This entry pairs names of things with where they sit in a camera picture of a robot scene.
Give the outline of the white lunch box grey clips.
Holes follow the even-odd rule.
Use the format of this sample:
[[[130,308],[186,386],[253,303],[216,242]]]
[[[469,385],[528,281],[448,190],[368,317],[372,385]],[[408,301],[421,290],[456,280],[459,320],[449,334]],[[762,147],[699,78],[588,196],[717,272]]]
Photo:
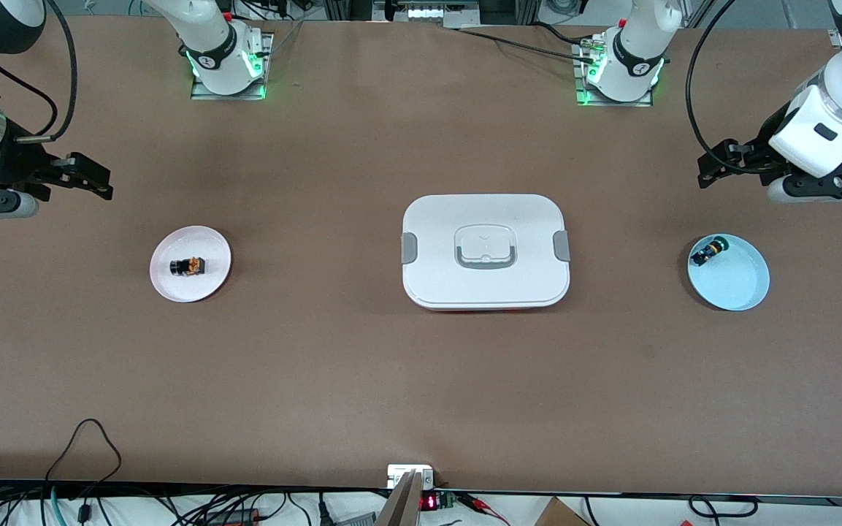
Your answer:
[[[570,289],[570,240],[541,194],[428,194],[402,218],[402,284],[430,310],[543,308]]]

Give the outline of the black and blue small part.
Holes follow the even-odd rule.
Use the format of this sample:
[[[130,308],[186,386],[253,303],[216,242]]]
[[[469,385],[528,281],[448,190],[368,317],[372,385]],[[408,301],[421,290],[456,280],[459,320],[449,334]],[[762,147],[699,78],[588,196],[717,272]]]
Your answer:
[[[724,252],[729,248],[728,240],[722,236],[715,236],[710,239],[710,242],[705,244],[700,250],[694,252],[690,256],[692,265],[702,267],[708,260],[713,259],[717,254]]]

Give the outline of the light blue round plate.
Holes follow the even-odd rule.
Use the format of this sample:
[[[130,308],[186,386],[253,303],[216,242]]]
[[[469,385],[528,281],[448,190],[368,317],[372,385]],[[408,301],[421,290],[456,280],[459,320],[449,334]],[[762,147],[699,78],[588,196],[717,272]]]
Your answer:
[[[715,236],[725,237],[729,248],[702,267],[692,265],[691,254]],[[704,236],[692,244],[685,270],[692,290],[700,299],[728,312],[744,312],[757,307],[768,295],[771,283],[767,261],[757,247],[743,237],[727,233]]]

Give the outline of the pink round plate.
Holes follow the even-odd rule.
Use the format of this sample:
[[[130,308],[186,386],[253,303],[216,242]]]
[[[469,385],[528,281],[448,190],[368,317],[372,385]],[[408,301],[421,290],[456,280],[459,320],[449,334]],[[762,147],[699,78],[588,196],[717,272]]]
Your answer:
[[[168,270],[170,261],[201,257],[206,272],[194,277],[176,277]],[[208,226],[185,226],[164,237],[151,254],[150,282],[170,302],[200,302],[213,296],[230,276],[231,246],[219,231]]]

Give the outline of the black power adapter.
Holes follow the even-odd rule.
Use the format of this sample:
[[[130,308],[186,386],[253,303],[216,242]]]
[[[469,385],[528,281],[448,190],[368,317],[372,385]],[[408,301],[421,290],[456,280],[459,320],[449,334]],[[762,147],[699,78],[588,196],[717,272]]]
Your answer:
[[[257,508],[224,508],[206,513],[199,526],[257,526],[260,521],[261,516]]]

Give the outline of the brown cardboard piece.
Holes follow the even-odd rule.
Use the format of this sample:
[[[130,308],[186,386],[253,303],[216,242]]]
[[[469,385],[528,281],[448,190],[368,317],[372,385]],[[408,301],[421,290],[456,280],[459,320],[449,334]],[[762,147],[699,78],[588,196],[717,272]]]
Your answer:
[[[534,526],[591,526],[583,517],[557,497],[551,497],[535,520]]]

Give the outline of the red black clip leads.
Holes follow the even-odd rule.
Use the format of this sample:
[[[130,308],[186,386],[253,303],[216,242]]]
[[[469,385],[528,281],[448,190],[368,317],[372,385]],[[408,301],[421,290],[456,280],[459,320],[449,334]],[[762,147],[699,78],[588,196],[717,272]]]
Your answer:
[[[504,516],[500,513],[497,513],[491,506],[487,505],[484,500],[478,499],[473,497],[471,494],[467,494],[464,492],[455,492],[454,493],[455,499],[457,499],[458,503],[461,503],[462,506],[467,507],[470,510],[473,510],[476,513],[481,515],[486,515],[488,517],[494,517],[501,521],[504,526],[512,526]]]

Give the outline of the white socket block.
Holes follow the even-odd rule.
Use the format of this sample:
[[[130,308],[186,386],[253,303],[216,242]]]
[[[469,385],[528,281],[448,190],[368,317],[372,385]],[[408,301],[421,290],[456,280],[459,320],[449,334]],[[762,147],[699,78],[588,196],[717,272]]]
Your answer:
[[[421,474],[421,487],[427,492],[435,487],[435,470],[428,464],[395,463],[388,464],[386,471],[386,489],[394,489],[402,476],[411,472]]]

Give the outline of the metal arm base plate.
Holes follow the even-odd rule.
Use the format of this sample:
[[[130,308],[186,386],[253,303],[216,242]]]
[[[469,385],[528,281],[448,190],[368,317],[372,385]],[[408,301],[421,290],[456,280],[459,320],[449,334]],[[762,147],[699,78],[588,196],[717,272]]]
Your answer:
[[[581,44],[571,44],[571,51],[575,56],[574,78],[575,78],[575,100],[582,106],[589,107],[651,107],[652,87],[641,99],[635,101],[616,101],[609,99],[604,93],[598,90],[597,86],[589,83],[591,73],[597,72],[597,58],[601,57],[602,45],[593,47],[583,46],[588,44],[587,39],[582,39]]]
[[[266,99],[274,34],[271,32],[262,34],[257,29],[253,33],[254,35],[250,39],[246,39],[246,45],[253,52],[245,53],[245,51],[241,51],[240,53],[241,63],[244,67],[242,72],[251,76],[251,82],[235,94],[217,94],[208,90],[208,87],[202,83],[201,77],[194,67],[191,71],[194,75],[191,84],[191,100],[261,101]]]

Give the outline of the aluminium frame structure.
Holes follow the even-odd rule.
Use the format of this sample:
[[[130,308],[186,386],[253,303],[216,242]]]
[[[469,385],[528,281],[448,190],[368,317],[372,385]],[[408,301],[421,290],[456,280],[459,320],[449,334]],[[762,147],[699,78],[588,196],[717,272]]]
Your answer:
[[[314,0],[328,20],[433,23],[445,28],[528,26],[543,0]]]

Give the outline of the grey mount beam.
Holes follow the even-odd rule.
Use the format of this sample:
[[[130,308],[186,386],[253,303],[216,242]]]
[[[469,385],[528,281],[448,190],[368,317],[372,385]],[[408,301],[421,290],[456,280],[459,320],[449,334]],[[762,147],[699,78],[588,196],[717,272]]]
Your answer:
[[[395,487],[373,526],[418,526],[418,507],[424,491],[423,470],[407,470],[395,477]]]

